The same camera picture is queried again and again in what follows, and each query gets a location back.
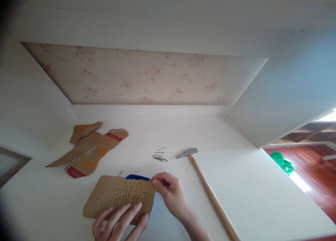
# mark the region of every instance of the cardboard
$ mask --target cardboard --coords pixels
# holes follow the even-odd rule
[[[142,207],[131,221],[132,225],[136,225],[144,213],[147,212],[150,215],[154,196],[155,188],[152,180],[147,182],[127,180],[119,176],[101,176],[83,208],[83,216],[96,219],[100,213],[110,207],[113,207],[112,214],[114,214],[125,204],[141,201]]]
[[[128,133],[125,129],[111,129],[107,134],[104,134],[96,144],[87,148],[84,153],[65,170],[73,178],[92,174],[99,160],[127,136]]]
[[[103,122],[97,121],[94,124],[89,125],[76,125],[74,126],[74,130],[70,139],[71,144],[75,144],[80,138],[88,136],[90,133],[96,131],[98,127],[101,126]]]
[[[67,164],[72,162],[73,160],[75,160],[77,157],[79,157],[82,153],[84,153],[84,151],[92,146],[93,144],[95,144],[100,138],[101,138],[101,134],[97,133],[97,132],[93,132],[91,134],[89,134],[86,137],[83,137],[82,139],[80,139],[77,144],[74,146],[74,148],[67,152],[65,155],[63,155],[61,158],[59,158],[58,160],[54,161],[53,163],[51,163],[50,165],[47,166],[48,167],[56,167],[62,164]]]

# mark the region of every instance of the floral wallpaper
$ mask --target floral wallpaper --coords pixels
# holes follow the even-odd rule
[[[73,104],[233,105],[264,58],[24,43]]]

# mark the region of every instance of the wooden handle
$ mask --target wooden handle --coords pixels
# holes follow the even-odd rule
[[[194,166],[199,178],[201,179],[201,182],[205,188],[206,193],[208,194],[210,201],[212,203],[212,206],[214,207],[214,210],[216,211],[224,229],[228,233],[230,239],[232,241],[240,241],[240,238],[238,237],[237,232],[235,231],[234,227],[232,226],[232,223],[226,216],[221,204],[219,203],[216,195],[213,193],[212,189],[210,188],[208,182],[204,178],[202,172],[200,171],[200,168],[198,167],[194,157],[192,155],[189,155],[190,162]]]

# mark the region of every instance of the red floor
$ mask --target red floor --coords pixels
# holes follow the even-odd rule
[[[326,145],[291,146],[264,149],[282,153],[294,164],[290,177],[336,224],[336,159],[324,161],[322,157],[336,154]],[[336,236],[311,241],[336,241]]]

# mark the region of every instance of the wrist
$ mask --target wrist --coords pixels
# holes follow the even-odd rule
[[[181,224],[187,228],[190,225],[193,224],[193,222],[195,221],[195,219],[197,218],[195,212],[192,210],[192,208],[190,207],[186,207],[185,210],[183,211],[183,213],[181,214],[180,217],[178,217],[177,219],[181,222]]]

